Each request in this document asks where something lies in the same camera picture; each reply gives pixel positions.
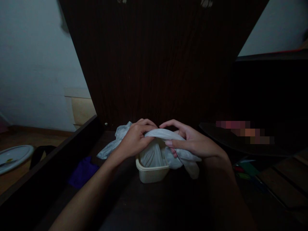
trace plastic container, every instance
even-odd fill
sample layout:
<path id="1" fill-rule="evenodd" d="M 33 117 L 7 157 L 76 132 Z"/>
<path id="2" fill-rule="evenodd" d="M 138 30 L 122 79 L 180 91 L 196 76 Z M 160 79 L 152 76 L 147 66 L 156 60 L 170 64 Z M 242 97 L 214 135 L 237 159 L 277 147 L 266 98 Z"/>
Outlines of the plastic container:
<path id="1" fill-rule="evenodd" d="M 162 181 L 169 172 L 169 166 L 143 167 L 139 161 L 139 154 L 136 155 L 136 167 L 139 170 L 139 178 L 142 183 L 154 183 Z"/>

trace purple cloth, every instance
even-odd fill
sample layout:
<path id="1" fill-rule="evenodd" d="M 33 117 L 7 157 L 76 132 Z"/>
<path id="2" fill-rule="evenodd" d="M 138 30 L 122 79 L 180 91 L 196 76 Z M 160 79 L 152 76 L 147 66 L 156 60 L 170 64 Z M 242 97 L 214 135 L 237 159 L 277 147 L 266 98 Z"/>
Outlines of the purple cloth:
<path id="1" fill-rule="evenodd" d="M 80 189 L 98 169 L 99 167 L 97 165 L 91 164 L 91 157 L 86 157 L 79 162 L 77 168 L 68 180 L 68 183 L 71 186 Z"/>

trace white plate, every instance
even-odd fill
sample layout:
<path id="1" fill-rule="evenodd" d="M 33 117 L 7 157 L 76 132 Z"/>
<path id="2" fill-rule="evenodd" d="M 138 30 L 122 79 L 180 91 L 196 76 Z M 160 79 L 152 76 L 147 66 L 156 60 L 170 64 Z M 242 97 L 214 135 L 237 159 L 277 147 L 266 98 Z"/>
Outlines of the white plate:
<path id="1" fill-rule="evenodd" d="M 9 159 L 17 160 L 16 162 L 0 167 L 0 174 L 6 173 L 11 169 L 17 167 L 28 159 L 34 152 L 34 147 L 31 145 L 21 145 L 12 147 L 0 152 L 0 164 L 6 163 Z"/>

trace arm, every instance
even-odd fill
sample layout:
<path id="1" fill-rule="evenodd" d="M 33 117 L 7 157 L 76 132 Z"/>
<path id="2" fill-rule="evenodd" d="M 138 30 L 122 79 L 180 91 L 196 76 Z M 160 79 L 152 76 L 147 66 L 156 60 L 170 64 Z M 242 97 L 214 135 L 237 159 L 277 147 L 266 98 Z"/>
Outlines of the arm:
<path id="1" fill-rule="evenodd" d="M 84 230 L 97 211 L 117 167 L 126 158 L 145 149 L 154 138 L 144 137 L 143 133 L 156 128 L 148 119 L 140 119 L 132 124 L 120 145 L 67 204 L 50 230 Z"/>
<path id="2" fill-rule="evenodd" d="M 217 230 L 256 230 L 256 225 L 237 186 L 226 152 L 210 138 L 190 126 L 170 120 L 160 128 L 175 126 L 186 141 L 170 140 L 166 145 L 176 157 L 175 148 L 185 149 L 203 158 L 209 197 Z"/>

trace white wall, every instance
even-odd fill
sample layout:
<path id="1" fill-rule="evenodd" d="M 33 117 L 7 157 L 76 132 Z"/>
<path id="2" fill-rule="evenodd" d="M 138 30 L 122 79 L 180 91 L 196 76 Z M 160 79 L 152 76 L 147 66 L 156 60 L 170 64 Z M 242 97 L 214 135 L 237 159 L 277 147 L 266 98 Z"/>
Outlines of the white wall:
<path id="1" fill-rule="evenodd" d="M 308 30 L 308 0 L 269 0 L 239 56 L 298 49 Z"/>
<path id="2" fill-rule="evenodd" d="M 87 88 L 56 0 L 0 1 L 0 112 L 11 124 L 75 131 L 64 88 Z"/>

